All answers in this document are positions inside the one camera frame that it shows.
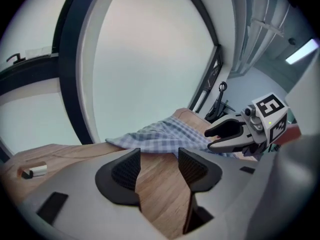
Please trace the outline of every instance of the gray panel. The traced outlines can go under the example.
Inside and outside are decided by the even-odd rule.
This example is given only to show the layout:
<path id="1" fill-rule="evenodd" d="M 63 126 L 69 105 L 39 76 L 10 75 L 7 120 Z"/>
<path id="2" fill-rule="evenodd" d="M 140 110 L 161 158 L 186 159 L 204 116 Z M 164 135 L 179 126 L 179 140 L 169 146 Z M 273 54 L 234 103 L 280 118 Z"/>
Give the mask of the gray panel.
<path id="1" fill-rule="evenodd" d="M 187 150 L 217 164 L 222 169 L 222 179 L 210 191 L 195 194 L 197 204 L 217 217 L 242 192 L 252 177 L 252 174 L 240 168 L 246 166 L 255 169 L 258 162 L 223 157 L 195 149 Z"/>
<path id="2" fill-rule="evenodd" d="M 266 233 L 268 239 L 274 239 L 297 218 L 313 194 L 319 201 L 315 191 L 320 176 L 319 139 L 320 135 L 303 136 L 281 148 L 250 220 L 247 239 L 265 239 Z"/>
<path id="3" fill-rule="evenodd" d="M 25 218 L 25 220 L 36 230 L 43 239 L 47 240 L 76 240 L 75 238 L 57 230 L 53 226 L 46 223 L 42 218 L 40 218 L 36 213 L 29 209 L 26 205 L 20 205 L 18 207 L 19 212 Z"/>
<path id="4" fill-rule="evenodd" d="M 202 227 L 192 231 L 186 235 L 183 239 L 201 239 L 201 240 L 241 240 L 245 239 L 247 235 L 247 228 L 252 215 L 258 203 L 263 196 L 264 190 L 266 188 L 268 178 L 272 169 L 273 161 L 275 158 L 275 153 L 269 153 L 261 158 L 260 162 L 237 160 L 234 158 L 227 158 L 230 161 L 235 160 L 240 163 L 246 163 L 247 166 L 255 168 L 255 172 L 252 175 L 245 177 L 240 177 L 240 174 L 230 173 L 227 176 L 227 170 L 232 166 L 236 168 L 235 165 L 222 165 L 221 161 L 223 158 L 220 156 L 214 156 L 205 152 L 197 151 L 197 155 L 200 155 L 214 163 L 219 163 L 221 168 L 223 167 L 222 180 L 227 178 L 224 183 L 231 184 L 232 187 L 228 188 L 227 185 L 221 187 L 220 191 L 217 191 L 219 185 L 222 185 L 222 180 L 219 182 L 212 190 L 212 196 L 205 196 L 206 193 L 196 193 L 197 204 L 204 207 L 208 212 L 218 214 L 217 217 L 210 220 L 207 224 Z"/>
<path id="5" fill-rule="evenodd" d="M 130 151 L 132 149 L 106 154 L 62 169 L 33 191 L 23 206 L 36 212 L 52 192 L 59 192 L 69 197 L 52 226 L 73 238 L 165 239 L 138 207 L 116 205 L 107 200 L 96 186 L 98 169 Z"/>
<path id="6" fill-rule="evenodd" d="M 234 57 L 233 57 L 233 68 L 231 70 L 236 69 L 236 64 L 238 60 L 240 60 L 242 45 L 245 40 L 245 35 L 247 31 L 247 3 L 250 3 L 250 0 L 232 0 L 233 2 L 233 10 L 236 20 L 236 29 L 235 29 L 235 48 L 234 48 Z"/>

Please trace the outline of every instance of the wooden table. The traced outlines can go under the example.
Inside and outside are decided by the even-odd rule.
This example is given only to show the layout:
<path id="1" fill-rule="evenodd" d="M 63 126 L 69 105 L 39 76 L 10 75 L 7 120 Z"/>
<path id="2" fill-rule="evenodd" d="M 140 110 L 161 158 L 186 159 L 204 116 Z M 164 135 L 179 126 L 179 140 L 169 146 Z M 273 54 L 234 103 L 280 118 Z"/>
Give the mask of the wooden table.
<path id="1" fill-rule="evenodd" d="M 186 108 L 178 109 L 173 115 L 200 133 L 204 133 L 211 125 Z M 50 144 L 17 153 L 2 166 L 0 178 L 9 196 L 18 205 L 32 190 L 62 168 L 120 150 L 123 148 L 109 143 L 77 146 Z M 32 179 L 17 177 L 19 167 L 39 162 L 46 162 L 46 175 Z M 135 192 L 139 194 L 143 215 L 153 226 L 168 239 L 182 235 L 190 189 L 173 153 L 141 153 L 141 171 Z"/>

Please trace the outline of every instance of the blue plaid towel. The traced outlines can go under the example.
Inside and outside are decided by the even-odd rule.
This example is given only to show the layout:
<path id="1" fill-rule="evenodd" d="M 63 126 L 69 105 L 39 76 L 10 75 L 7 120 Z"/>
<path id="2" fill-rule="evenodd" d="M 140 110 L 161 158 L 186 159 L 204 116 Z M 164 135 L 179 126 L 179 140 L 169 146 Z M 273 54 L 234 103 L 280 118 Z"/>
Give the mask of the blue plaid towel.
<path id="1" fill-rule="evenodd" d="M 212 140 L 173 115 L 137 132 L 127 133 L 118 138 L 106 138 L 105 141 L 124 149 L 140 148 L 143 153 L 173 153 L 176 158 L 179 148 L 213 153 L 207 147 Z M 233 153 L 213 154 L 237 158 Z"/>

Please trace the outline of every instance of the handle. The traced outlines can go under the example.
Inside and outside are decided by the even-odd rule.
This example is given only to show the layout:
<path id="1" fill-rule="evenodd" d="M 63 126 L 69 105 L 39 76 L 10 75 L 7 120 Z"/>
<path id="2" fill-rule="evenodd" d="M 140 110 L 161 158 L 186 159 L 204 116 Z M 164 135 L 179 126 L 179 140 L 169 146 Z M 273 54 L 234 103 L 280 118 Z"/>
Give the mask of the handle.
<path id="1" fill-rule="evenodd" d="M 8 62 L 9 60 L 11 60 L 14 57 L 16 57 L 16 61 L 13 62 L 13 65 L 26 60 L 26 58 L 21 58 L 20 53 L 15 53 L 15 54 L 11 55 L 9 58 L 7 58 L 6 62 Z"/>
<path id="2" fill-rule="evenodd" d="M 206 116 L 205 116 L 205 120 L 207 121 L 212 121 L 213 119 L 215 119 L 218 115 L 218 112 L 219 112 L 219 108 L 220 108 L 220 105 L 221 105 L 221 99 L 222 99 L 222 96 L 224 94 L 224 91 L 227 89 L 227 83 L 222 81 L 219 85 L 219 97 L 218 97 L 218 101 L 216 103 L 216 108 L 215 108 L 215 111 L 214 111 L 214 114 L 211 114 L 211 112 L 213 111 L 210 111 Z"/>

